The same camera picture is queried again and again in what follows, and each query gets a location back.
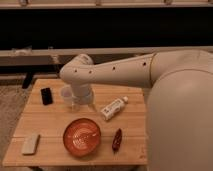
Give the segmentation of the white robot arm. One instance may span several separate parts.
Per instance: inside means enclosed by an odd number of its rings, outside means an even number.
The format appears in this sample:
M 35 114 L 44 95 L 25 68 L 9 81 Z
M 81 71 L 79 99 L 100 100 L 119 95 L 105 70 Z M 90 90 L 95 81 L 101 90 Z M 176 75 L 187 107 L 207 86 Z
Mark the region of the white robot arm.
M 81 54 L 60 78 L 76 101 L 93 83 L 148 88 L 148 171 L 213 171 L 213 53 L 157 52 L 98 65 Z

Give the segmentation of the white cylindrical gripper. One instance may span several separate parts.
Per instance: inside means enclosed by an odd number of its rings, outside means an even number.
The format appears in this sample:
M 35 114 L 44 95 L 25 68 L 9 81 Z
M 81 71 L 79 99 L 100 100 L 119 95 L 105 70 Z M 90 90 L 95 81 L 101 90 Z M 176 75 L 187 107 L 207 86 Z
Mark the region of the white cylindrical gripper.
M 80 105 L 88 105 L 89 109 L 97 112 L 96 106 L 93 102 L 93 90 L 90 84 L 81 84 L 71 86 L 72 99 L 75 103 L 71 104 L 71 110 L 78 112 Z

